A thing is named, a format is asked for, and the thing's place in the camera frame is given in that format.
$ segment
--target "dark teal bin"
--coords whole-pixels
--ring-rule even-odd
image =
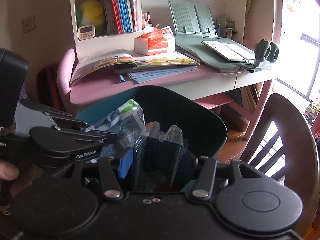
[[[140,86],[105,99],[82,111],[78,119],[89,125],[134,99],[143,109],[145,122],[158,121],[162,131],[175,124],[195,156],[215,157],[227,139],[227,129],[215,113],[167,88]]]

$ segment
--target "yellow plush toy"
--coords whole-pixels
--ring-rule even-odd
[[[106,33],[105,17],[103,6],[95,0],[85,1],[76,12],[78,28],[84,25],[93,24],[96,29],[96,35]]]

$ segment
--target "red book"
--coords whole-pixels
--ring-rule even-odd
[[[113,18],[115,19],[115,25],[117,33],[121,33],[120,27],[119,27],[119,19],[117,18],[117,12],[116,12],[116,1],[111,0],[112,8],[113,8]]]
[[[111,0],[112,7],[113,7],[113,16],[115,18],[116,22],[116,29],[118,33],[123,33],[122,26],[121,26],[121,20],[120,20],[120,14],[119,14],[119,7],[118,7],[118,0]]]

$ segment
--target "desk leg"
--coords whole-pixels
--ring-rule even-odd
[[[256,128],[256,125],[258,123],[258,120],[260,118],[260,115],[262,114],[262,110],[264,108],[264,105],[267,101],[269,92],[272,88],[273,80],[267,80],[263,83],[263,87],[260,93],[260,97],[257,103],[257,107],[252,115],[252,120],[250,120],[249,126],[247,128],[247,131],[244,134],[244,139],[249,140],[251,135],[253,134],[254,129]]]

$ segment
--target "bookshelf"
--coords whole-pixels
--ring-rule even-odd
[[[76,10],[86,0],[70,0],[71,19],[73,36],[78,59],[82,59],[93,54],[104,51],[112,51],[119,48],[126,48],[129,51],[134,49],[134,38],[142,34],[142,23],[138,21],[138,32],[123,33],[108,36],[99,36],[87,40],[78,40]],[[211,8],[213,18],[228,16],[236,21],[236,30],[238,31],[235,40],[242,44],[244,36],[245,23],[245,5],[246,0],[182,0],[198,4],[208,5]],[[137,0],[137,15],[150,11],[154,23],[159,23],[160,27],[170,25],[173,28],[168,0]]]
[[[78,39],[76,10],[84,1],[86,0],[70,0],[72,29],[78,60],[97,53],[120,48],[126,48],[129,51],[133,50],[133,39],[142,34],[142,23],[140,21],[138,21],[138,32],[99,36],[80,41]],[[137,15],[141,15],[141,0],[136,1],[136,6]]]

